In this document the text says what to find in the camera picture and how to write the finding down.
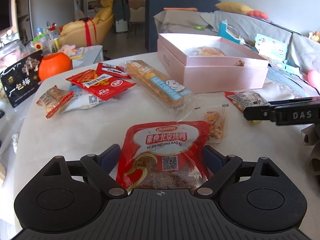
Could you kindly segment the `red white label snack pack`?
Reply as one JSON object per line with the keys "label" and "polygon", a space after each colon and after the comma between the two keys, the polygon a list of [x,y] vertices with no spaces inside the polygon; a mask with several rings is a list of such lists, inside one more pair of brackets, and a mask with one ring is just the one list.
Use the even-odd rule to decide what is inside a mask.
{"label": "red white label snack pack", "polygon": [[242,113],[246,107],[269,106],[270,103],[254,91],[224,92],[225,97]]}

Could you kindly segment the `orange shredded snack pack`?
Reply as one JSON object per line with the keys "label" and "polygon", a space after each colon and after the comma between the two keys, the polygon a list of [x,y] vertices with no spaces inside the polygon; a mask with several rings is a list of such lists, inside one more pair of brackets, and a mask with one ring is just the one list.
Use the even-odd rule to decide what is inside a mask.
{"label": "orange shredded snack pack", "polygon": [[228,107],[228,104],[223,104],[205,108],[204,121],[209,125],[209,141],[219,141],[226,137]]}

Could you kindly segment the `large red roast duck bag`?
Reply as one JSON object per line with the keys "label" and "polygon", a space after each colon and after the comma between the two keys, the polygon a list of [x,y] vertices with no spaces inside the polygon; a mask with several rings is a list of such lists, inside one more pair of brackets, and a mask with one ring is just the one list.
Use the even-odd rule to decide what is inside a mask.
{"label": "large red roast duck bag", "polygon": [[202,149],[209,138],[204,121],[151,122],[130,127],[118,162],[117,183],[133,189],[189,189],[211,174]]}

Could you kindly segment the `long bread clear wrapper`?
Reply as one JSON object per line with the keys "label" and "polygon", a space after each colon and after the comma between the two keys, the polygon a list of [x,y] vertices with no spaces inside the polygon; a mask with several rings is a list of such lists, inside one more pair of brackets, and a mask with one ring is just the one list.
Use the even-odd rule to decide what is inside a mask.
{"label": "long bread clear wrapper", "polygon": [[189,115],[200,104],[200,97],[142,60],[126,61],[120,67],[180,118]]}

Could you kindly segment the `red spicy strip pack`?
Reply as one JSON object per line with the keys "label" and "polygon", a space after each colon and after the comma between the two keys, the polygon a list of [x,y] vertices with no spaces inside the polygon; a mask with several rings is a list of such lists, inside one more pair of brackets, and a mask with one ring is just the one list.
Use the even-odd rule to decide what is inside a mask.
{"label": "red spicy strip pack", "polygon": [[88,69],[84,72],[70,76],[66,78],[66,80],[104,101],[107,101],[136,85],[135,83],[122,80],[119,77],[93,69]]}

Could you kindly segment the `cracker pack red ends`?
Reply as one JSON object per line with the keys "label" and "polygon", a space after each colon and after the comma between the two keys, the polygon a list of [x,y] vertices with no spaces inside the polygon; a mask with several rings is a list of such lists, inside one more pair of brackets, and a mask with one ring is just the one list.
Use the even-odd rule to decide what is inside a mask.
{"label": "cracker pack red ends", "polygon": [[65,109],[74,97],[74,94],[73,91],[67,91],[53,86],[40,96],[36,104],[45,108],[46,118],[50,119]]}

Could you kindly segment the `blue white milk snack pack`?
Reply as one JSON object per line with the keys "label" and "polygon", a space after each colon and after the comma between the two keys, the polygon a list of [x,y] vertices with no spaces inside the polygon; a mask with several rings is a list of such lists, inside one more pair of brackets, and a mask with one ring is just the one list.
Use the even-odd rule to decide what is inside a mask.
{"label": "blue white milk snack pack", "polygon": [[111,98],[107,101],[101,100],[97,96],[73,84],[70,85],[69,91],[73,91],[74,96],[67,103],[62,113],[80,109],[90,109],[103,103],[116,101],[115,98]]}

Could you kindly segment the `round cake clear wrapper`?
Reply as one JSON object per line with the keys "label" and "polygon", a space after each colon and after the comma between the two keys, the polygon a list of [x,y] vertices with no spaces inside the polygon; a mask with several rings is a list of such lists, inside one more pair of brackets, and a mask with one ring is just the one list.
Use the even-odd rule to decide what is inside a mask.
{"label": "round cake clear wrapper", "polygon": [[194,48],[190,53],[194,56],[226,56],[220,48],[208,46]]}

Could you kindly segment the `small red sachet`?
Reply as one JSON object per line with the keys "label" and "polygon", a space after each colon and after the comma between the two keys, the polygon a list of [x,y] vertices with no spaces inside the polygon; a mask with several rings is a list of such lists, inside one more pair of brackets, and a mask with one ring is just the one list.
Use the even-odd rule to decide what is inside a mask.
{"label": "small red sachet", "polygon": [[131,77],[126,72],[124,72],[119,66],[108,63],[99,62],[97,65],[97,71],[107,73],[118,78],[131,79]]}

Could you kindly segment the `pink gift box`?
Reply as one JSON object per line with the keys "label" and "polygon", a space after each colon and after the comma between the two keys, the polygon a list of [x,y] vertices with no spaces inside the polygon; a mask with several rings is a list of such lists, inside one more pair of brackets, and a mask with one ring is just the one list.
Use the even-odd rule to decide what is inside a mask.
{"label": "pink gift box", "polygon": [[[203,46],[220,48],[226,56],[190,53]],[[219,36],[159,34],[157,57],[173,80],[197,94],[260,89],[268,72],[266,59]]]}

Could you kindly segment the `orange cushion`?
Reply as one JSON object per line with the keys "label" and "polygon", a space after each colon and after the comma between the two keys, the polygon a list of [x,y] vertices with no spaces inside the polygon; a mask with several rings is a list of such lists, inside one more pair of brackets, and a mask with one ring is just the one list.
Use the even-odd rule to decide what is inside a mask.
{"label": "orange cushion", "polygon": [[247,14],[248,14],[248,16],[259,18],[259,19],[263,19],[263,20],[267,20],[268,19],[268,15],[267,14],[265,14],[265,13],[263,13],[261,11],[258,11],[258,10],[251,10]]}

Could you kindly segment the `white side table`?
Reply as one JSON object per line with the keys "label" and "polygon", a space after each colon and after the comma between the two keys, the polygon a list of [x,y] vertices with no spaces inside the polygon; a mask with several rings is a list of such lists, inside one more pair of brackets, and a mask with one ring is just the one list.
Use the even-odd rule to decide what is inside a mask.
{"label": "white side table", "polygon": [[72,59],[73,69],[80,68],[84,66],[89,66],[95,63],[103,62],[103,46],[96,45],[84,48],[84,53],[82,57],[77,59]]}

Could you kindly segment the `orange pumpkin bucket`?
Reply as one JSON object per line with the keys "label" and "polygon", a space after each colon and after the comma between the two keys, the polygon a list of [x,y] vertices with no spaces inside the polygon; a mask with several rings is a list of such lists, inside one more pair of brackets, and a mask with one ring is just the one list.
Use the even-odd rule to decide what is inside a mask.
{"label": "orange pumpkin bucket", "polygon": [[64,53],[54,53],[45,56],[39,66],[39,78],[41,81],[67,72],[72,69],[71,59]]}

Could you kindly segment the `pink plush toy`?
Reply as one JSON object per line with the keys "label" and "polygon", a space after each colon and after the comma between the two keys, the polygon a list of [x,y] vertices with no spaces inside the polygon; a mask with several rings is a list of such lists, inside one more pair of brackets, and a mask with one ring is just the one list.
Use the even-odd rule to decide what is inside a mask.
{"label": "pink plush toy", "polygon": [[64,53],[68,57],[74,56],[77,52],[77,49],[75,48],[75,45],[63,45],[60,49],[59,52]]}

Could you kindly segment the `dark coat on stand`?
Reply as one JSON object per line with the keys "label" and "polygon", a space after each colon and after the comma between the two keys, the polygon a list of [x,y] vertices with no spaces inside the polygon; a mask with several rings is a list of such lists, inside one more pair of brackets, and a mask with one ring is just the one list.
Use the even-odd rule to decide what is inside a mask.
{"label": "dark coat on stand", "polygon": [[113,0],[112,12],[116,21],[129,21],[131,17],[129,0]]}

